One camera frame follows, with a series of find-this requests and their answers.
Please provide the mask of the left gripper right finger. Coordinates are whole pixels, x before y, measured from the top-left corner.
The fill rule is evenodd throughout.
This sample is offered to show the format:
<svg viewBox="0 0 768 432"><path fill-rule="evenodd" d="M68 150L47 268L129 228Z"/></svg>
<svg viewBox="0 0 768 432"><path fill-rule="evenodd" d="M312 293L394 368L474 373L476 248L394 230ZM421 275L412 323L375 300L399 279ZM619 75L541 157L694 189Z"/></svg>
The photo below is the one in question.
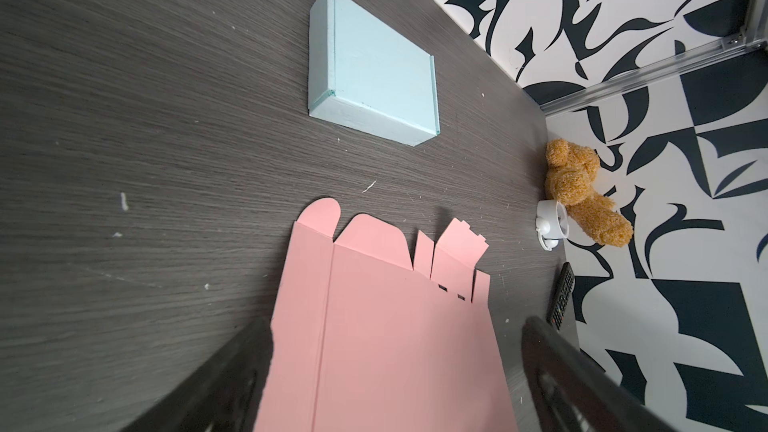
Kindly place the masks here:
<svg viewBox="0 0 768 432"><path fill-rule="evenodd" d="M671 431L543 319L522 328L521 353L543 431Z"/></svg>

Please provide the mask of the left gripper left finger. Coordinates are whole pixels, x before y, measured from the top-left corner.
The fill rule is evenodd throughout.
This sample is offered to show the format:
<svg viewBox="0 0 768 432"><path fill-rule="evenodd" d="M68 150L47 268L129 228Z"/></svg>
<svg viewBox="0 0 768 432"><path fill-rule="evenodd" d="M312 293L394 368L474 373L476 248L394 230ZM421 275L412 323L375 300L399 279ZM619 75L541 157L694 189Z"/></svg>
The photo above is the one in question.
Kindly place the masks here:
<svg viewBox="0 0 768 432"><path fill-rule="evenodd" d="M251 431L273 356L269 323L256 319L126 431Z"/></svg>

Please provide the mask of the pink paper box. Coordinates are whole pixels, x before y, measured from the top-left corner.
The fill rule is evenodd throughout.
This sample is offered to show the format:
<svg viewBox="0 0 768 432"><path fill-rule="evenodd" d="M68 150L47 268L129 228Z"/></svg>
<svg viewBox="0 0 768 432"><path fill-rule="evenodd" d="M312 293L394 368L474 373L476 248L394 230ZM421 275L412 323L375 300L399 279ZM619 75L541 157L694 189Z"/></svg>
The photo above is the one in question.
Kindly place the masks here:
<svg viewBox="0 0 768 432"><path fill-rule="evenodd" d="M332 198L295 221L271 320L259 431L513 431L477 269L484 237L453 219L409 245Z"/></svg>

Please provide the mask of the light blue paper box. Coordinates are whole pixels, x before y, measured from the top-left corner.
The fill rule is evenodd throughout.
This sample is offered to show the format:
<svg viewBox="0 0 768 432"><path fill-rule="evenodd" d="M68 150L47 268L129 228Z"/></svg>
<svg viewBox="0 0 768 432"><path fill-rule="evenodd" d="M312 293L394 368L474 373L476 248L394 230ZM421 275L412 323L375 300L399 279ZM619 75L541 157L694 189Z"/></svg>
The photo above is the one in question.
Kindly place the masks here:
<svg viewBox="0 0 768 432"><path fill-rule="evenodd" d="M308 113L417 146L440 134L434 57L352 0L316 0Z"/></svg>

